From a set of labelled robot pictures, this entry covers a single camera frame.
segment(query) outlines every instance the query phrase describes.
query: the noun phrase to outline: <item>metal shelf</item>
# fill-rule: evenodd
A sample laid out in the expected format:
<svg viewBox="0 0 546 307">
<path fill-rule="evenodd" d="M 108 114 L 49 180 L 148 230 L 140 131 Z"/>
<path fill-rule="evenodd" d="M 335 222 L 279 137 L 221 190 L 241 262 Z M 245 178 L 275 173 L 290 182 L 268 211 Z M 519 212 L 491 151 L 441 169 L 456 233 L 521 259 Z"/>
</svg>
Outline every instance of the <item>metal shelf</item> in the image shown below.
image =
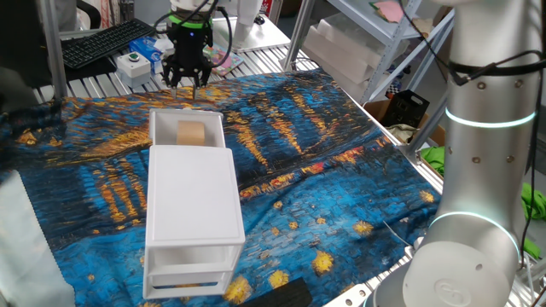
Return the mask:
<svg viewBox="0 0 546 307">
<path fill-rule="evenodd" d="M 362 0 L 328 0 L 341 13 L 351 18 L 360 27 L 380 40 L 385 45 L 394 41 L 394 32 L 398 27 L 398 23 L 389 23 L 383 20 L 369 5 L 368 1 Z M 417 38 L 419 34 L 408 26 L 402 39 Z"/>
</svg>

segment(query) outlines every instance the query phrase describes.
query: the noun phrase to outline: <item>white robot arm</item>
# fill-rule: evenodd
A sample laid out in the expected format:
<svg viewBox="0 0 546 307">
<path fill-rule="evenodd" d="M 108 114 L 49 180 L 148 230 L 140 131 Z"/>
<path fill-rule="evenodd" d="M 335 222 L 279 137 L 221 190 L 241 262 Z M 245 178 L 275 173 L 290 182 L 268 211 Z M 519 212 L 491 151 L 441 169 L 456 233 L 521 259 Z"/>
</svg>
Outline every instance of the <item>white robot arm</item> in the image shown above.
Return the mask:
<svg viewBox="0 0 546 307">
<path fill-rule="evenodd" d="M 444 191 L 413 260 L 389 275 L 365 307 L 503 307 L 525 227 L 520 189 L 539 82 L 539 0 L 436 0 L 456 10 Z"/>
</svg>

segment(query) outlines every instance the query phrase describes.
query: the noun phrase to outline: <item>keyboard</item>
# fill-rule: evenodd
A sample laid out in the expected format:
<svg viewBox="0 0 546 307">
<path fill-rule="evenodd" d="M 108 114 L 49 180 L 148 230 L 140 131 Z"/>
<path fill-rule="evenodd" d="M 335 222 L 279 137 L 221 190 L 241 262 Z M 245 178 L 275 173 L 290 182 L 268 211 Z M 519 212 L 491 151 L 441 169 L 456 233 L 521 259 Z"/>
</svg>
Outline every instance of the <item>keyboard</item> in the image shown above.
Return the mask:
<svg viewBox="0 0 546 307">
<path fill-rule="evenodd" d="M 78 69 L 114 51 L 126 48 L 133 39 L 154 33 L 154 28 L 140 20 L 128 20 L 62 48 L 65 65 Z"/>
</svg>

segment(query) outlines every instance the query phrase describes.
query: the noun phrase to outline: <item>blue patterned cloth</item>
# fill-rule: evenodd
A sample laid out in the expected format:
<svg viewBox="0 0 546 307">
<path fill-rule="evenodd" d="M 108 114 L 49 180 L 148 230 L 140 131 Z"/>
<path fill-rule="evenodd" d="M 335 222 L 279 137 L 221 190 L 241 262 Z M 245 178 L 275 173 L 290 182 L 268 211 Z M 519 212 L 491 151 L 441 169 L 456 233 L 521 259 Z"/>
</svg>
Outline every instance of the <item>blue patterned cloth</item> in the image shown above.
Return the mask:
<svg viewBox="0 0 546 307">
<path fill-rule="evenodd" d="M 238 78 L 190 96 L 68 98 L 62 125 L 0 147 L 0 166 L 20 172 L 77 306 L 227 306 L 299 277 L 322 305 L 403 256 L 384 221 L 413 241 L 436 211 L 439 195 L 321 70 Z M 152 107 L 224 114 L 247 243 L 223 297 L 142 299 Z"/>
</svg>

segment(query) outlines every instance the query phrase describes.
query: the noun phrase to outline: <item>table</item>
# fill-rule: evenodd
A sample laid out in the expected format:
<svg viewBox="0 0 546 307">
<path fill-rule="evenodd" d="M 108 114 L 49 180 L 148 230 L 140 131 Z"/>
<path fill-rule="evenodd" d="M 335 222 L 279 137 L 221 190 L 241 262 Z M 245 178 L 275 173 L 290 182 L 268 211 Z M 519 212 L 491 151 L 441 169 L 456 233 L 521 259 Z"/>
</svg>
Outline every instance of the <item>table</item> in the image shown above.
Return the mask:
<svg viewBox="0 0 546 307">
<path fill-rule="evenodd" d="M 95 31 L 68 32 L 68 33 L 62 34 L 61 38 L 63 39 L 78 38 L 85 35 L 90 35 L 94 32 Z M 109 58 L 111 61 L 115 62 L 113 60 L 114 56 L 123 55 L 128 52 L 129 50 L 125 49 L 120 51 L 116 55 L 111 55 Z M 301 51 L 298 51 L 298 52 L 299 52 L 298 58 L 307 58 L 307 56 L 303 52 Z M 225 79 L 252 76 L 254 74 L 261 74 L 261 73 L 283 72 L 282 64 L 280 60 L 286 58 L 287 54 L 288 54 L 287 45 L 279 45 L 279 46 L 274 46 L 268 49 L 261 49 L 257 51 L 241 52 L 238 55 L 241 56 L 245 61 L 239 67 L 237 67 L 234 71 L 230 72 L 225 77 L 219 77 L 217 75 L 212 74 L 211 78 L 209 79 L 209 82 L 210 83 L 218 82 Z M 299 70 L 311 70 L 311 69 L 318 68 L 318 65 L 314 63 L 313 61 L 297 60 L 295 62 L 295 67 Z M 190 78 L 183 78 L 179 86 L 193 86 L 193 81 Z M 91 78 L 77 79 L 67 83 L 67 92 L 68 92 L 68 95 L 71 97 L 102 98 L 102 97 L 123 96 L 123 95 L 129 95 L 132 93 L 143 93 L 143 92 L 166 90 L 166 89 L 167 87 L 161 83 L 160 75 L 152 76 L 149 82 L 147 82 L 146 84 L 142 86 L 138 86 L 134 89 L 121 83 L 116 73 L 102 74 L 102 75 L 98 75 Z M 45 102 L 45 101 L 49 101 L 51 97 L 53 97 L 54 89 L 52 86 L 44 86 L 42 88 L 35 89 L 34 93 L 36 97 L 38 98 L 38 101 Z M 366 116 L 371 118 L 371 120 L 374 121 L 374 123 L 378 125 L 378 127 L 380 127 L 383 133 L 386 136 L 388 136 L 395 145 L 401 144 L 401 142 L 398 139 L 396 139 L 396 137 L 394 137 L 384 127 L 382 127 L 379 124 L 379 122 L 373 119 L 373 117 L 360 106 L 360 103 L 358 103 L 358 101 L 354 101 L 354 102 L 358 107 L 361 108 L 361 110 L 366 114 Z M 431 185 L 437 191 L 441 193 L 442 187 L 443 187 L 443 180 L 439 178 L 432 170 L 428 169 L 426 166 L 418 165 L 412 161 L 410 162 L 415 167 L 415 169 L 427 181 L 429 181 Z M 351 299 L 352 302 L 357 302 L 359 299 L 363 301 L 363 298 L 368 297 L 372 293 L 372 291 L 377 286 L 379 286 L 382 280 L 384 280 L 389 274 L 391 274 L 399 266 L 408 263 L 411 257 L 412 257 L 412 249 L 407 247 L 405 249 L 405 256 L 402 259 L 400 259 L 400 261 L 397 264 L 395 264 L 392 268 L 390 268 L 388 271 L 385 271 L 377 275 L 376 277 L 370 279 L 369 281 L 356 285 L 354 287 L 356 291 L 348 291 L 340 295 L 338 298 L 333 300 L 328 306 L 346 306 L 347 299 Z M 530 303 L 531 303 L 531 294 L 529 292 L 529 289 L 522 286 L 522 284 L 519 281 L 515 281 L 513 285 L 513 290 L 510 293 L 510 298 L 506 306 L 523 307 L 523 306 L 528 306 Z"/>
</svg>

